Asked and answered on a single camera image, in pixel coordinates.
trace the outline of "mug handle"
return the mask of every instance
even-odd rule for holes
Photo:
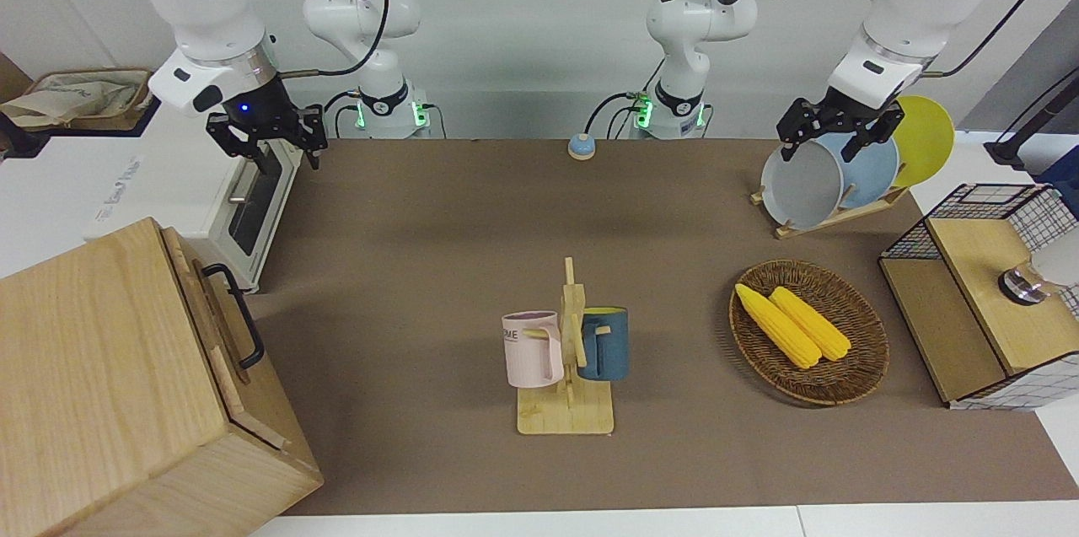
[[[547,356],[548,363],[544,371],[544,377],[547,380],[555,376],[555,367],[562,362],[562,334],[558,332],[558,329],[524,329],[522,331],[524,336],[532,338],[533,340],[547,340]],[[552,345],[552,342],[558,342],[558,345]]]
[[[596,359],[595,359],[596,360],[596,374],[602,376],[603,375],[603,348],[600,345],[600,335],[601,334],[610,334],[611,333],[611,327],[605,326],[605,325],[601,326],[601,327],[598,327],[596,325],[585,325],[585,329],[588,330],[588,336],[592,338],[592,340],[596,342]]]

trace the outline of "pink mug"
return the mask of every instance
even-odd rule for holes
[[[547,387],[562,381],[562,334],[554,311],[503,315],[506,376],[518,388]]]

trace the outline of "corn cob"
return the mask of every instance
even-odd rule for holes
[[[794,292],[787,288],[778,287],[771,291],[768,298],[776,304],[794,323],[802,327],[805,334],[808,334],[820,352],[829,360],[839,360],[850,352],[850,340],[846,334],[841,333],[832,322],[829,322],[823,315],[820,315],[809,303],[798,299]]]
[[[759,291],[743,284],[736,284],[735,291],[750,318],[776,344],[776,347],[793,361],[798,369],[809,369],[820,361],[820,348],[804,333],[793,319],[787,317],[779,307]]]

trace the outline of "basket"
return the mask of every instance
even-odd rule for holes
[[[732,333],[739,352],[764,381],[787,396],[822,407],[855,402],[876,390],[888,371],[888,338],[876,312],[850,284],[816,264],[790,260],[755,265],[738,283],[763,295],[780,285],[790,288],[851,342],[843,359],[821,359],[811,369],[798,369],[753,322],[737,292],[732,292]]]

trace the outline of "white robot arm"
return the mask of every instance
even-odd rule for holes
[[[884,142],[902,122],[896,102],[939,56],[955,27],[982,0],[872,0],[846,56],[828,80],[821,102],[798,98],[778,123],[790,160],[798,144],[825,133],[853,133],[844,149],[851,161],[871,142]]]
[[[683,138],[697,126],[711,69],[705,41],[745,37],[756,24],[755,0],[657,0],[648,10],[648,32],[666,56],[647,88],[638,129],[655,138]]]
[[[231,156],[259,160],[258,141],[284,138],[303,149],[313,165],[327,147],[319,107],[300,110],[292,106],[270,57],[262,20],[250,0],[150,0],[158,14],[173,26],[177,50],[151,78],[158,98],[183,113],[205,114],[221,106],[226,113],[210,114],[207,133]],[[381,25],[388,0],[308,0],[304,14],[313,32],[360,60],[374,38],[404,37],[419,25],[412,0],[394,0]],[[287,77],[323,75],[355,71],[300,71]],[[384,98],[383,88],[411,87],[390,51],[371,52],[359,68],[358,84],[370,96]],[[408,120],[412,122],[411,107]],[[388,110],[386,119],[393,113]]]

